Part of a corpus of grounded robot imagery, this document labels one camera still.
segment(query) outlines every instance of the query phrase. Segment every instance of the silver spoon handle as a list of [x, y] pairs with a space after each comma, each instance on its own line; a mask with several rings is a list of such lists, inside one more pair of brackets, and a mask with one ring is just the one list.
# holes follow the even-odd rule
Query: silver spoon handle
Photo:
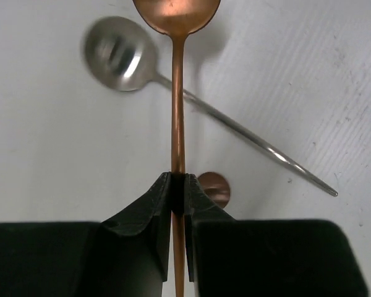
[[[172, 82], [169, 79], [167, 79], [165, 76], [157, 74], [155, 77], [155, 81], [165, 86], [169, 90], [171, 90], [172, 88]], [[225, 126], [231, 128], [232, 130], [236, 131], [240, 135], [249, 139], [253, 144], [261, 148], [264, 152], [268, 153], [269, 156], [273, 157], [276, 161], [294, 170], [295, 172], [299, 173], [301, 176], [308, 179], [309, 181], [315, 183], [318, 187], [323, 189], [325, 192], [329, 193], [330, 195], [334, 197], [338, 195], [338, 192], [336, 190], [334, 190], [332, 187], [327, 185], [324, 181], [316, 177], [310, 171], [306, 170], [303, 166], [295, 162], [293, 159], [289, 158], [287, 155], [282, 153], [276, 147], [269, 144], [267, 141], [263, 140], [260, 136], [246, 129], [244, 126], [235, 122], [233, 119], [226, 116], [222, 112], [218, 111], [216, 108], [212, 107], [208, 103], [205, 103], [204, 101], [196, 97], [194, 94], [188, 92], [186, 89], [184, 89], [183, 92], [184, 92], [184, 100], [187, 100], [193, 103], [194, 105], [198, 106], [201, 110], [203, 110], [204, 112], [206, 112], [213, 118], [217, 119], [219, 122], [223, 123]]]

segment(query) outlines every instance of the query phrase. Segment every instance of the brown round disc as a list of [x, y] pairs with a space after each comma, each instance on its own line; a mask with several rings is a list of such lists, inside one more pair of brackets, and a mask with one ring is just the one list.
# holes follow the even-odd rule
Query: brown round disc
[[205, 172], [198, 177], [203, 191], [222, 209], [227, 206], [231, 197], [231, 189], [227, 180], [221, 174]]

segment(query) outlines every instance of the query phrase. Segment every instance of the silver spoon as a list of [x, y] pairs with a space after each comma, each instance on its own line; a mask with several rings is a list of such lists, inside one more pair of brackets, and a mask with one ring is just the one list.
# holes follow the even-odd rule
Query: silver spoon
[[[84, 58], [91, 73], [105, 86], [118, 91], [140, 90], [148, 82], [158, 82], [171, 90], [172, 82], [156, 70], [156, 47], [148, 33], [137, 23], [123, 17], [105, 17], [89, 29], [84, 43]], [[184, 90], [184, 100], [249, 139], [253, 144], [332, 196], [338, 192], [280, 150], [233, 119]]]

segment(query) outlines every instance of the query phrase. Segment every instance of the tabletop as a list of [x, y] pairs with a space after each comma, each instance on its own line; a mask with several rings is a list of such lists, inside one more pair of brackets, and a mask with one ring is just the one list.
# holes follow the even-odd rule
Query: tabletop
[[[131, 0], [0, 0], [0, 222], [104, 220], [170, 170], [170, 93], [116, 93], [87, 71], [91, 24], [143, 26]], [[237, 219], [324, 218], [371, 292], [371, 0], [223, 0], [185, 45], [184, 86], [338, 192], [332, 197], [185, 105], [186, 171], [224, 175]], [[174, 296], [173, 259], [163, 296]], [[187, 296], [193, 285], [187, 284]]]

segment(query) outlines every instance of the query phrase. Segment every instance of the spoon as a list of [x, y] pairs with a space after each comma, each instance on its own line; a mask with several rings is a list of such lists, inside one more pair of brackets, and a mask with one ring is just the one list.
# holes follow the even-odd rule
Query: spoon
[[[140, 90], [151, 81], [171, 90], [172, 82], [156, 71], [158, 55], [149, 34], [129, 19], [105, 17], [98, 20], [87, 33], [83, 50], [90, 72], [103, 85], [113, 90]], [[325, 192], [332, 196], [338, 195], [336, 190], [273, 145], [187, 90], [184, 90], [184, 100], [249, 139], [278, 163], [292, 169]]]
[[[220, 0], [134, 0], [134, 4], [149, 26], [172, 39], [171, 171], [172, 174], [181, 176], [186, 173], [183, 109], [184, 43], [190, 34], [209, 23], [217, 11]], [[184, 205], [184, 201], [180, 199], [177, 203]], [[183, 296], [185, 249], [183, 213], [174, 211], [172, 221], [176, 296]]]

